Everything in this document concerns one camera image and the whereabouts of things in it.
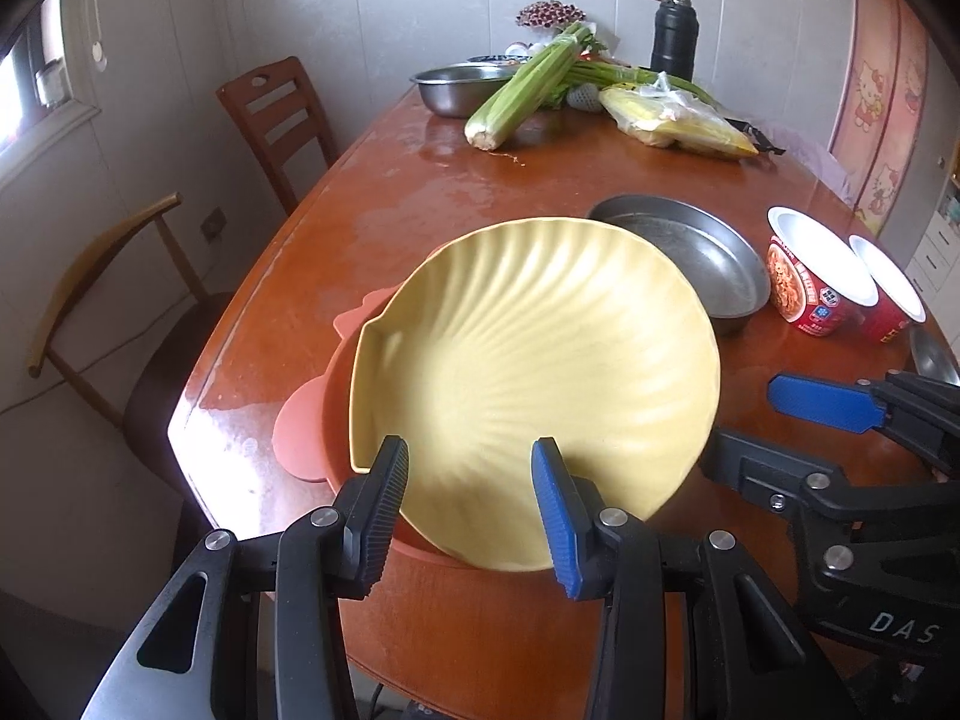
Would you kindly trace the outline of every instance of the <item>orange silicone bowl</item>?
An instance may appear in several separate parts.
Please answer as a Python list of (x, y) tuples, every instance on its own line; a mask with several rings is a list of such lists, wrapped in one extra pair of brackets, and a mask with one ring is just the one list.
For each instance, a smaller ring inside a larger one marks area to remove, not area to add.
[[(350, 467), (349, 403), (353, 358), (360, 330), (377, 317), (397, 291), (388, 287), (369, 293), (359, 308), (340, 314), (333, 327), (341, 338), (325, 373), (308, 381), (283, 404), (274, 424), (274, 454), (289, 473), (306, 482), (327, 481), (335, 493), (356, 473)], [(397, 517), (392, 548), (407, 557), (454, 568), (470, 568), (440, 552)]]

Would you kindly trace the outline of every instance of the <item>red paper cup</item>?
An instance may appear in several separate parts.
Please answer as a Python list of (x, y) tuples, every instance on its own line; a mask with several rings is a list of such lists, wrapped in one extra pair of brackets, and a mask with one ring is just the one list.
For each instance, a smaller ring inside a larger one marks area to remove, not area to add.
[(894, 262), (858, 235), (851, 235), (850, 246), (879, 288), (880, 300), (874, 307), (863, 310), (860, 326), (863, 334), (873, 341), (887, 343), (910, 322), (925, 322), (926, 311), (920, 295)]
[(790, 324), (829, 336), (856, 306), (877, 304), (866, 266), (819, 221), (790, 208), (767, 213), (774, 235), (767, 250), (771, 300)]

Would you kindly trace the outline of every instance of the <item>plastic bag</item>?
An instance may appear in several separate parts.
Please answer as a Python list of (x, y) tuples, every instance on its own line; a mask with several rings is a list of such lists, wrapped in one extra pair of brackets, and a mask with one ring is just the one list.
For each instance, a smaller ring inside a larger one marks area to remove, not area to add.
[(611, 86), (600, 93), (600, 103), (621, 132), (646, 143), (683, 148), (709, 156), (733, 159), (757, 155), (757, 149), (707, 103), (682, 89), (672, 89), (666, 73), (647, 86)]

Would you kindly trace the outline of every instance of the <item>yellow bowl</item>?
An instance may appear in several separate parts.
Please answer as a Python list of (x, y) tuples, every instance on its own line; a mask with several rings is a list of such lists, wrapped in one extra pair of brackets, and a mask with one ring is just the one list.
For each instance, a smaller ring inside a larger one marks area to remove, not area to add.
[(350, 462), (404, 437), (414, 528), (478, 567), (541, 570), (536, 439), (647, 518), (696, 463), (719, 394), (707, 313), (654, 245), (598, 221), (508, 221), (436, 251), (364, 326)]

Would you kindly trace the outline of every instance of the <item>pink hello kitty curtain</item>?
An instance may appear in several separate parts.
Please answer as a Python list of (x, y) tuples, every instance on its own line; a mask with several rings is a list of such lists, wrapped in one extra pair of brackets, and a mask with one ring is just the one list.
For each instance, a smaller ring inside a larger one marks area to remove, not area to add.
[(927, 46), (904, 0), (856, 0), (850, 77), (830, 151), (850, 175), (856, 215), (875, 233), (917, 138)]

